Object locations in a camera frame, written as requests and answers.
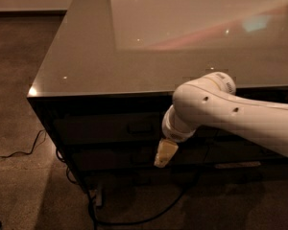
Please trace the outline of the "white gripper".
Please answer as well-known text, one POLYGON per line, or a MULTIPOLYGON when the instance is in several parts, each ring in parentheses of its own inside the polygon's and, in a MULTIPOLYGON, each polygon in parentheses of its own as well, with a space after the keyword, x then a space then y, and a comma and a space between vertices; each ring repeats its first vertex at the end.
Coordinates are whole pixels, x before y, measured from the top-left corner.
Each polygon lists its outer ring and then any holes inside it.
POLYGON ((176 114, 175 108, 171 105, 162 120, 162 133, 167 139, 159 141, 154 165, 164 168, 177 152, 177 143, 185 142, 195 131, 195 128, 190 127, 176 114))

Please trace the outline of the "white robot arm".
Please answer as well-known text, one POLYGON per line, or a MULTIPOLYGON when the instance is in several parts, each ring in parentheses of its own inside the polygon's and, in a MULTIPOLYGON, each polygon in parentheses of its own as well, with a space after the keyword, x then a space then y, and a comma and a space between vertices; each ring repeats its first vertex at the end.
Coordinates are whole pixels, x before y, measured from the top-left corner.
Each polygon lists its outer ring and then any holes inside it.
POLYGON ((256 101, 235 95, 226 73, 213 72, 187 81, 173 93, 162 120, 155 166, 165 167, 198 127, 216 127, 288 158, 288 104, 256 101))

